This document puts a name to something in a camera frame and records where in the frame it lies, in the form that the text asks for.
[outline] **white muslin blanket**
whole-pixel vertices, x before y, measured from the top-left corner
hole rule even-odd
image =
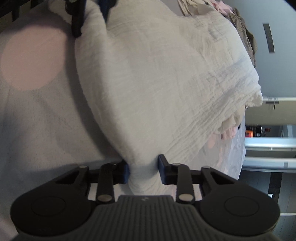
[[[70,23],[64,1],[51,11]],[[159,0],[119,0],[107,25],[86,4],[75,41],[83,93],[101,130],[130,166],[134,194],[163,194],[157,156],[189,166],[242,106],[259,106],[259,77],[233,25],[216,11],[176,16]]]

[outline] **ribbed black surface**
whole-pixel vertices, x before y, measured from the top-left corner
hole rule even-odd
[[[100,205],[77,230],[52,238],[21,234],[14,241],[278,241],[270,233],[234,237],[207,225],[192,205],[175,203],[171,196],[121,196],[118,202]]]

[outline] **bed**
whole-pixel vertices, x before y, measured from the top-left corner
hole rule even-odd
[[[176,1],[164,2],[182,14]],[[77,165],[94,169],[122,159],[102,133],[83,94],[74,41],[69,25],[50,12],[46,2],[0,35],[2,241],[16,235],[9,208],[19,195]],[[18,59],[20,52],[25,61]],[[195,157],[198,165],[191,168],[211,165],[238,179],[245,156],[244,133],[243,120],[233,139],[215,135]],[[198,186],[195,189],[201,198]],[[172,187],[167,194],[174,192]],[[122,193],[132,191],[116,186],[115,195]]]

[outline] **door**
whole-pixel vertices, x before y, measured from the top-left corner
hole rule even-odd
[[[296,125],[296,98],[264,98],[245,113],[247,125]]]

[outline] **wall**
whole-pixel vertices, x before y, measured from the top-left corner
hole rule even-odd
[[[265,137],[281,137],[280,129],[282,126],[262,126],[262,130],[270,128],[270,132],[265,133]]]
[[[223,0],[236,7],[256,38],[261,91],[267,97],[296,97],[296,11],[284,0]],[[263,23],[269,23],[275,53],[268,52]]]
[[[275,109],[272,104],[265,103],[260,107],[248,108],[245,120],[247,125],[296,125],[296,101],[280,101]]]
[[[161,0],[165,5],[168,6],[170,10],[172,10],[178,16],[183,16],[183,13],[179,7],[177,0]]]
[[[292,136],[296,137],[296,125],[292,125]]]
[[[284,137],[292,137],[288,130],[288,125],[283,125]]]

